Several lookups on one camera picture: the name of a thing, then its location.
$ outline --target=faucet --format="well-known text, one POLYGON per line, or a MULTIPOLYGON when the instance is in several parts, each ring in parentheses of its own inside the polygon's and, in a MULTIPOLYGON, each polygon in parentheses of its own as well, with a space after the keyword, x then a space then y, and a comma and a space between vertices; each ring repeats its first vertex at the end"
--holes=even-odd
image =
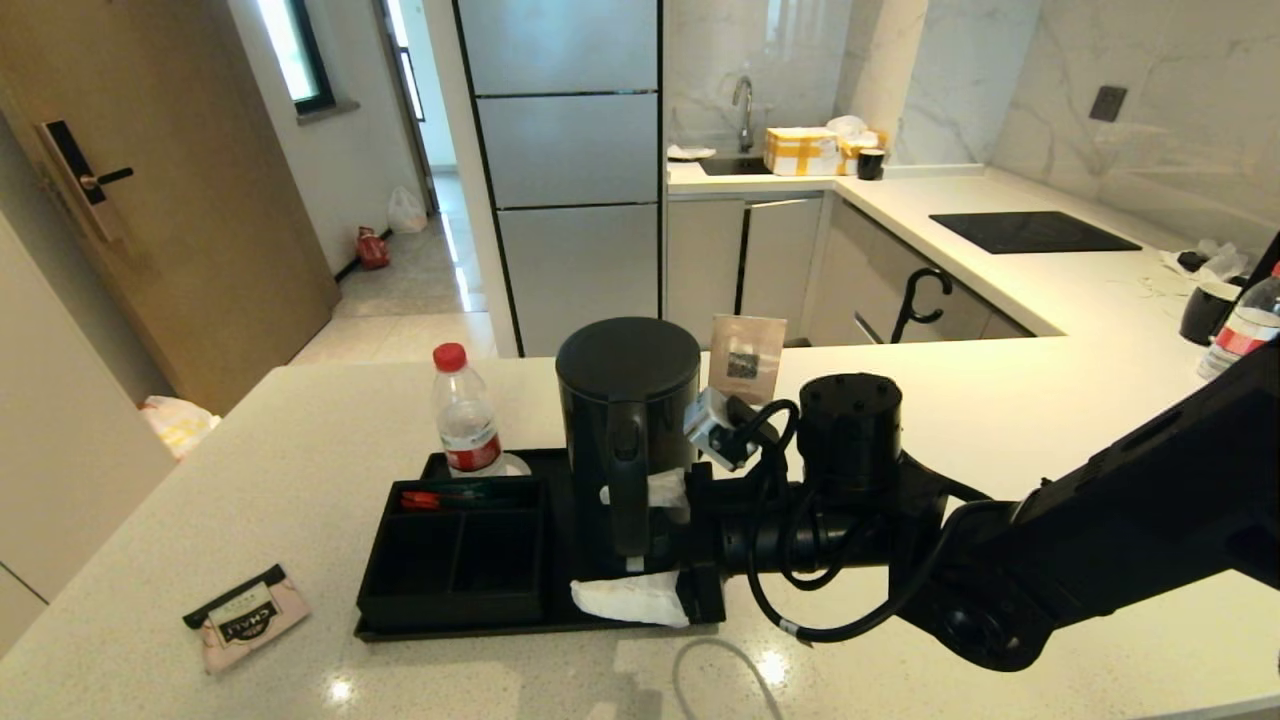
POLYGON ((733 87, 733 106, 737 106, 739 100, 742 99, 742 92, 746 91, 746 102, 742 104, 742 129, 737 132, 737 149, 742 152, 751 150, 751 78, 742 76, 737 78, 737 85, 733 87))

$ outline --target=kitchen sink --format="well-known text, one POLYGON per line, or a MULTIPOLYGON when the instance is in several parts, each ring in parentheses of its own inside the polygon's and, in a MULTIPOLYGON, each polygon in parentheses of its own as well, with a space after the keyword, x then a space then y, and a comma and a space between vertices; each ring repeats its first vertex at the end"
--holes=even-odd
POLYGON ((699 160, 699 165, 709 176, 769 176, 773 174, 764 167, 764 158, 708 158, 699 160))

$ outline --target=wall outlet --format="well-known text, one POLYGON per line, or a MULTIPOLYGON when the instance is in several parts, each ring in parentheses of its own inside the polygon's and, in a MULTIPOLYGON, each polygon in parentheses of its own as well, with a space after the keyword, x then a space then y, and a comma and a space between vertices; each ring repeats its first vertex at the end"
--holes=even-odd
POLYGON ((1089 110, 1089 117, 1105 123, 1116 122, 1116 118, 1120 117, 1120 106, 1124 105, 1124 96, 1128 94, 1129 91, 1124 87, 1103 85, 1098 88, 1098 96, 1093 100, 1093 109, 1089 110))

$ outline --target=red bottle cap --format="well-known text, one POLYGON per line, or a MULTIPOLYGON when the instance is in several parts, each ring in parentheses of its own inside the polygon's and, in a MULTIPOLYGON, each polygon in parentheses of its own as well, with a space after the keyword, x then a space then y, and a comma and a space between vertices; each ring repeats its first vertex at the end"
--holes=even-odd
POLYGON ((442 373, 457 373, 467 364, 467 351, 456 342, 445 342, 431 352, 435 369, 442 373))

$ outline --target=water bottle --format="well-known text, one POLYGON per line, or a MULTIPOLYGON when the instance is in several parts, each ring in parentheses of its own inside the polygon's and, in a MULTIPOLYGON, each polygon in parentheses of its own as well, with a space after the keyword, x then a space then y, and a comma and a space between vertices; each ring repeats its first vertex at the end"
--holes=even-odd
POLYGON ((431 389, 435 427, 449 469, 454 474, 481 473, 502 456, 484 380, 467 365, 466 348, 456 342, 436 347, 431 359, 438 370, 431 389))
POLYGON ((1280 334, 1280 263, 1271 269, 1271 277, 1240 295, 1219 331, 1204 359, 1196 370, 1206 380, 1247 355, 1254 347, 1266 345, 1280 334))

